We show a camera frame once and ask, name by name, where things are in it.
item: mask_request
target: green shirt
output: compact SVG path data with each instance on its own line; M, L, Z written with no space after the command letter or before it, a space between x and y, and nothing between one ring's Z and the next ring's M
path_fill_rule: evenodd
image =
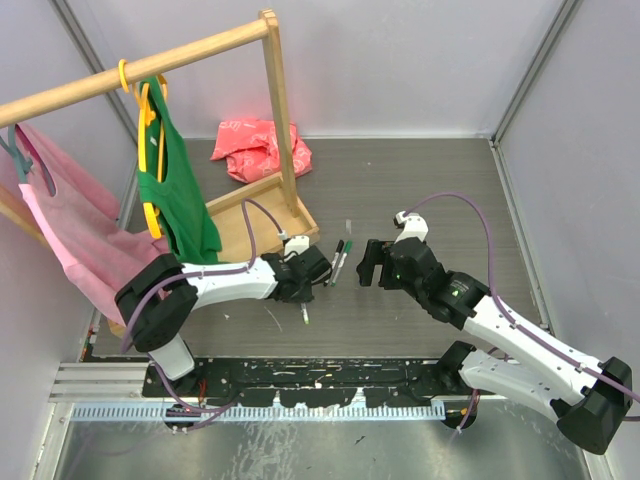
M145 83L149 83L149 103L156 118L146 130L147 172L138 169L140 201L152 203L160 210L158 221L179 261L198 265L218 263L217 252L222 249L220 234L207 213L184 140L171 123L157 77L140 82L141 91ZM164 178L159 182L156 177L161 122L165 131Z

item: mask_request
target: wooden rod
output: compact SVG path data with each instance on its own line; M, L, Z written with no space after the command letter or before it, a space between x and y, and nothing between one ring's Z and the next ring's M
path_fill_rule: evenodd
M289 133L289 107L287 104L287 90L284 84L280 27L276 14L272 10L261 11L260 18L265 21L268 30L267 36L262 40L262 48L264 50L264 62L267 67L273 123L276 128L278 151L280 152L284 198L291 215L297 217L300 215L300 207L298 206L296 173L293 166L291 135Z
M124 73L127 82L132 84L147 77L260 40L265 38L267 34L266 21L264 19L255 20L241 27L127 63ZM21 100L15 100L0 106L0 128L102 95L120 87L118 69L112 68Z

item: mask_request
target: wooden tray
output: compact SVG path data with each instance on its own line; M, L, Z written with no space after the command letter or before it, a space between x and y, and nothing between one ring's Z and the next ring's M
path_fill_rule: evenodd
M297 217L291 215L285 198L282 174L275 173L207 203L209 215L222 238L222 252L218 256L220 261L244 262L251 258L249 234L242 216L243 198L251 198L266 208L290 237L308 235L312 243L320 238L318 225L299 197L300 214ZM247 204L247 211L258 255L282 250L282 241L271 220L254 205Z

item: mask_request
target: yellow ring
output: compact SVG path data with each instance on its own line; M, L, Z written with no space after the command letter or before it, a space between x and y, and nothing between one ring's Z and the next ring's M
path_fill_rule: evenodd
M127 61L123 58L118 62L118 72L120 73L120 84L122 85L122 89L124 93L129 93L129 85L127 85L127 77L124 75L124 66L127 64Z

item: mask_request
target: white wall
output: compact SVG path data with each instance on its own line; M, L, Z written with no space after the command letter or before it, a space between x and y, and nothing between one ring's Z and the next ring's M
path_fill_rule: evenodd
M0 3L0 104L86 76L47 2ZM32 122L109 187L124 193L135 148L103 98ZM1 166L2 184L17 193ZM53 254L0 216L0 478L26 478L42 439L45 406L58 365L73 361L92 307Z
M583 2L503 142L552 322L640 390L640 3ZM631 410L640 414L637 405ZM640 424L609 450L637 478Z
M292 121L305 135L495 130L561 0L69 0L105 65L257 18L281 21ZM270 118L260 44L168 75L185 136Z

